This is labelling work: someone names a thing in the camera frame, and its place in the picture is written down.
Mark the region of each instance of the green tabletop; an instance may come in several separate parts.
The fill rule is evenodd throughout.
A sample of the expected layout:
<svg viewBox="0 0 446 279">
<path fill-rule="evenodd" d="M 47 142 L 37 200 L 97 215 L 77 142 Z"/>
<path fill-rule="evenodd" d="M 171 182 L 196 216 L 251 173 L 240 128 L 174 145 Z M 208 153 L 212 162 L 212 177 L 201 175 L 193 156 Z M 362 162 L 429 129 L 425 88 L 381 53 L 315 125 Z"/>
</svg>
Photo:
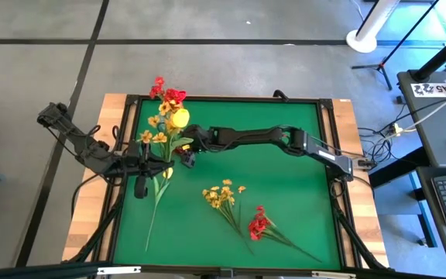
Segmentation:
<svg viewBox="0 0 446 279">
<path fill-rule="evenodd" d="M 138 132 L 149 129 L 147 118 L 158 112 L 158 101 L 142 101 Z M 290 125 L 320 137 L 316 105 L 268 102 L 185 101 L 190 124 L 265 129 Z M 154 194 L 134 197 L 129 179 L 119 224 L 114 264 L 247 267 L 286 269 L 340 268 L 334 220 L 324 165 L 309 157 L 286 155 L 276 146 L 240 146 L 221 153 L 197 155 L 188 169 L 175 157 L 172 182 L 161 200 L 149 250 L 146 237 L 153 213 Z M 264 205 L 281 232 L 322 263 L 269 239 L 251 241 L 254 254 L 231 226 L 203 198 L 203 189 L 221 186 L 224 179 L 247 190 L 242 202 L 242 231 Z"/>
</svg>

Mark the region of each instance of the white label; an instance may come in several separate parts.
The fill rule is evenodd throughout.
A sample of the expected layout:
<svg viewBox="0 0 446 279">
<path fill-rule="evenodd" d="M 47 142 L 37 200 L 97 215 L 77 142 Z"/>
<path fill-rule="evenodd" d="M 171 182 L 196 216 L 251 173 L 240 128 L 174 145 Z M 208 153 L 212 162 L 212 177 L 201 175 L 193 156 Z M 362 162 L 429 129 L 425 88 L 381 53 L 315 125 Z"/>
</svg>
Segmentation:
<svg viewBox="0 0 446 279">
<path fill-rule="evenodd" d="M 421 98 L 446 98 L 446 83 L 411 84 L 414 96 Z"/>
<path fill-rule="evenodd" d="M 335 160 L 335 156 L 333 156 L 333 155 L 331 155 L 331 154 L 328 154 L 328 153 L 326 153 L 326 152 L 323 152 L 323 151 L 321 151 L 321 150 L 319 150 L 317 153 L 318 153 L 320 156 L 323 156 L 323 157 L 328 158 L 328 159 L 330 159 L 330 160 Z"/>
<path fill-rule="evenodd" d="M 99 267 L 98 275 L 140 273 L 140 267 Z"/>
</svg>

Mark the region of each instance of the gray floor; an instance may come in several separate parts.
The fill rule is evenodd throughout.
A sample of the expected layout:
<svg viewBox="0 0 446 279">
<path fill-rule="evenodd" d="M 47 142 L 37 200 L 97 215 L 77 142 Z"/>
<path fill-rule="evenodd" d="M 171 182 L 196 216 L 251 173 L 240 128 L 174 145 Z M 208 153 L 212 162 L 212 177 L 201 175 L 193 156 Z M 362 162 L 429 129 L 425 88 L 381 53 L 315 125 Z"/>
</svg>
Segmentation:
<svg viewBox="0 0 446 279">
<path fill-rule="evenodd" d="M 370 4 L 359 4 L 366 15 Z M 0 38 L 87 39 L 100 6 L 100 0 L 0 1 Z M 398 40 L 425 9 L 427 5 L 400 5 L 379 39 Z M 100 38 L 343 40 L 360 23 L 349 0 L 286 5 L 271 0 L 118 0 L 108 7 Z M 432 12 L 411 39 L 446 40 L 446 33 Z M 48 102 L 67 102 L 86 47 L 0 45 L 0 172 L 8 178 L 0 183 L 0 267 L 11 266 L 15 259 L 54 144 L 36 123 L 36 115 Z M 393 104 L 398 90 L 387 91 L 383 77 L 375 71 L 349 67 L 378 63 L 389 51 L 379 47 L 360 54 L 347 46 L 96 46 L 74 121 L 88 129 L 98 119 L 105 93 L 146 94 L 154 77 L 161 74 L 167 84 L 191 95 L 270 96 L 279 88 L 291 97 L 350 98 L 359 126 L 381 128 L 401 109 Z M 396 73 L 422 66 L 436 52 L 402 48 L 386 65 L 393 84 Z M 411 133 L 395 139 L 394 153 L 400 156 L 419 145 L 417 134 Z M 70 197 L 83 170 L 63 155 L 29 264 L 60 261 L 70 223 Z M 414 226 L 413 220 L 381 220 L 392 267 L 406 272 L 429 272 L 436 267 L 446 271 L 446 257 L 441 253 L 417 261 L 434 269 L 403 262 L 408 256 L 400 256 L 401 252 L 418 260 L 417 255 L 436 251 L 416 249 L 385 229 Z"/>
</svg>

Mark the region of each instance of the black floor line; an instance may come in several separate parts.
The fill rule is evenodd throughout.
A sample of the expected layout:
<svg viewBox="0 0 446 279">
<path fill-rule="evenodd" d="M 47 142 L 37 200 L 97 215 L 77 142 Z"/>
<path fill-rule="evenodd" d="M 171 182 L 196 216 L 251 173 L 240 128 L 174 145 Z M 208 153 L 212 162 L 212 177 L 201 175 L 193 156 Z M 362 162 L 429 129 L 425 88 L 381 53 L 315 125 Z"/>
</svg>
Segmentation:
<svg viewBox="0 0 446 279">
<path fill-rule="evenodd" d="M 378 40 L 379 46 L 395 46 L 398 40 Z M 3 45 L 89 45 L 92 39 L 4 39 Z M 246 46 L 346 46 L 345 40 L 282 40 L 282 39 L 97 39 L 96 45 L 246 45 Z M 446 40 L 407 40 L 411 47 L 443 47 Z"/>
<path fill-rule="evenodd" d="M 86 45 L 89 39 L 38 39 L 38 38 L 21 38 L 21 39 L 5 39 L 0 38 L 0 44 L 15 45 Z"/>
<path fill-rule="evenodd" d="M 70 97 L 70 104 L 68 105 L 68 113 L 70 117 L 73 117 L 75 108 L 77 107 L 78 99 L 81 95 L 82 87 L 84 86 L 85 77 L 87 75 L 87 69 L 91 63 L 92 54 L 94 52 L 94 47 L 96 41 L 99 37 L 99 32 L 101 31 L 102 23 L 105 19 L 106 10 L 108 9 L 109 0 L 103 0 L 101 9 L 99 10 L 98 20 L 94 26 L 94 30 L 89 40 L 87 50 L 85 51 L 84 60 L 81 65 L 81 69 L 77 76 L 77 83 L 75 84 L 74 92 Z M 59 139 L 62 143 L 65 142 L 66 138 L 60 135 Z M 53 180 L 56 175 L 58 165 L 60 163 L 60 158 L 63 153 L 63 147 L 56 142 L 54 144 L 53 151 L 50 156 L 50 160 L 47 164 L 46 172 L 41 180 L 41 185 L 39 186 L 39 197 L 37 198 L 36 206 L 34 208 L 32 218 L 30 219 L 29 227 L 26 231 L 25 238 L 22 242 L 20 253 L 16 260 L 16 267 L 24 267 L 29 261 L 30 253 L 32 252 L 32 247 L 34 240 L 36 239 L 37 231 L 39 229 L 39 224 L 43 217 L 44 209 L 46 208 L 47 199 L 51 192 L 51 187 L 53 186 Z"/>
</svg>

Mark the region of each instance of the black stand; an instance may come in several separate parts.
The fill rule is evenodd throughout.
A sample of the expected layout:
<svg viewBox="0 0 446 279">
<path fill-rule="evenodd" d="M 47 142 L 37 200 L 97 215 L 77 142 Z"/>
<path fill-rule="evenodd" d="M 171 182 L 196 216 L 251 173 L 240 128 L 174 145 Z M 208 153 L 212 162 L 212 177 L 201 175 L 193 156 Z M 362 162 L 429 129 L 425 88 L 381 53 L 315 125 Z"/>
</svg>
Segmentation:
<svg viewBox="0 0 446 279">
<path fill-rule="evenodd" d="M 392 57 L 392 55 L 394 55 L 394 53 L 402 46 L 403 42 L 405 42 L 407 40 L 407 38 L 410 36 L 410 34 L 416 29 L 416 27 L 423 21 L 423 19 L 427 16 L 428 13 L 431 12 L 432 8 L 439 2 L 440 0 L 434 0 L 433 4 L 431 4 L 430 8 L 423 14 L 423 16 L 420 17 L 419 20 L 417 20 L 416 24 L 414 24 L 414 26 L 412 26 L 412 28 L 409 30 L 409 32 L 402 38 L 402 40 L 395 46 L 395 48 L 392 50 L 392 52 L 390 52 L 390 54 L 388 54 L 387 57 L 385 57 L 383 59 L 383 61 L 381 61 L 381 63 L 379 64 L 374 64 L 374 65 L 362 65 L 362 66 L 353 66 L 351 67 L 352 70 L 355 69 L 373 69 L 378 71 L 380 74 L 383 75 L 383 77 L 385 77 L 385 81 L 386 81 L 386 85 L 388 85 L 388 90 L 392 90 L 392 84 L 390 83 L 390 80 L 388 78 L 388 74 L 386 74 L 385 71 L 385 64 L 386 62 L 388 62 L 388 59 L 390 59 Z"/>
</svg>

